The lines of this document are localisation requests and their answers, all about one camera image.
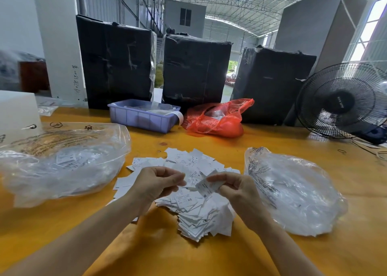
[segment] black box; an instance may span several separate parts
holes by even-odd
[[[231,100],[253,98],[242,122],[281,125],[308,78],[316,56],[245,48]]]
[[[188,35],[166,35],[163,102],[188,108],[222,100],[230,42]]]
[[[156,34],[77,15],[89,108],[126,99],[150,101],[156,73]]]

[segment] wooden table surface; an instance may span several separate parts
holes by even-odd
[[[109,122],[108,111],[59,108],[43,121]],[[243,171],[248,147],[317,163],[347,198],[349,210],[331,234],[292,235],[304,253],[326,275],[387,275],[387,164],[344,142],[311,139],[306,129],[244,126],[244,135],[228,139],[188,134],[175,126],[168,134],[129,128],[133,157],[166,157],[168,147],[210,155]],[[125,167],[118,177],[130,173]],[[0,272],[73,228],[114,195],[115,179],[102,191],[52,200],[31,209],[12,208],[13,196],[0,187]],[[137,224],[130,224],[85,275],[278,275],[261,240],[239,217],[232,236],[207,236],[199,244],[179,235],[177,218],[152,206]]]

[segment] fan logo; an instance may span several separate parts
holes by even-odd
[[[344,104],[341,102],[341,98],[340,97],[337,97],[338,101],[339,101],[339,104],[340,104],[340,107],[341,108],[344,108]]]

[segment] red plastic bag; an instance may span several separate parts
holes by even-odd
[[[253,104],[253,99],[238,99],[198,105],[188,109],[182,126],[187,131],[238,137],[243,135],[241,114]]]

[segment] forearm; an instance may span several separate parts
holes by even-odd
[[[133,196],[123,196],[7,270],[3,276],[81,276],[135,218]]]
[[[254,232],[261,238],[281,276],[323,275],[270,217],[261,218]]]

